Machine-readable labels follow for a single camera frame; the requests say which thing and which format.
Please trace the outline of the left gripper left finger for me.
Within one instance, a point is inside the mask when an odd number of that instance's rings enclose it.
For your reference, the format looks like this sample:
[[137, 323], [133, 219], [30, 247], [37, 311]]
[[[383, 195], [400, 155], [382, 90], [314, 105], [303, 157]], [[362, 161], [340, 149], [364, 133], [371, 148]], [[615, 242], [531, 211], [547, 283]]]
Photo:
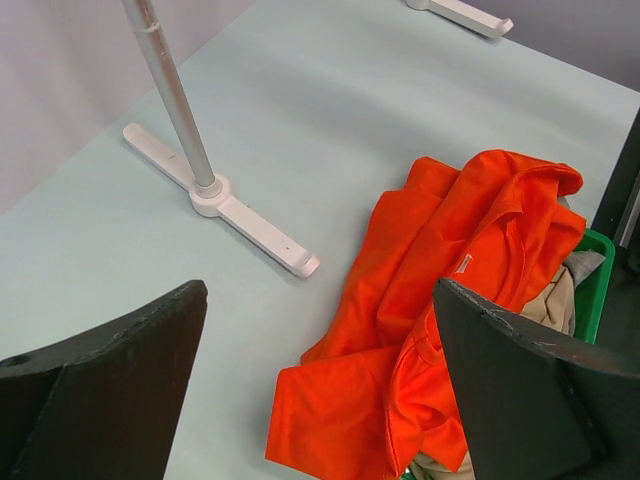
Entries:
[[161, 479], [207, 311], [191, 280], [1, 362], [4, 479]]

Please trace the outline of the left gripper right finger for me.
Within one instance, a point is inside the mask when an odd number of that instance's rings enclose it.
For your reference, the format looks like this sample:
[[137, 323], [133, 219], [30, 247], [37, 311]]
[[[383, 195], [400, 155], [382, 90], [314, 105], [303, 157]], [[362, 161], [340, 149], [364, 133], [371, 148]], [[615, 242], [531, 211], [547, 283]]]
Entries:
[[639, 357], [441, 278], [434, 307], [478, 479], [636, 479]]

